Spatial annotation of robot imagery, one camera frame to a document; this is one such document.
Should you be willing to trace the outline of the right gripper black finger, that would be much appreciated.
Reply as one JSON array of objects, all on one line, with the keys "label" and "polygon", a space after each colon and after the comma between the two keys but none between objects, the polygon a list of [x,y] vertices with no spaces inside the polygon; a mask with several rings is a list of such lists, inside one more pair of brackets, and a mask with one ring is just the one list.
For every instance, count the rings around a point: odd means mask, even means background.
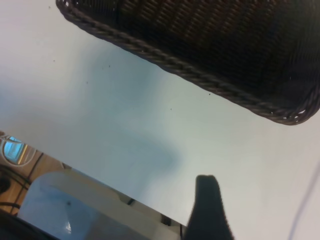
[{"label": "right gripper black finger", "polygon": [[213,175],[198,175],[193,209],[183,234],[185,240],[233,240],[221,190]]}]

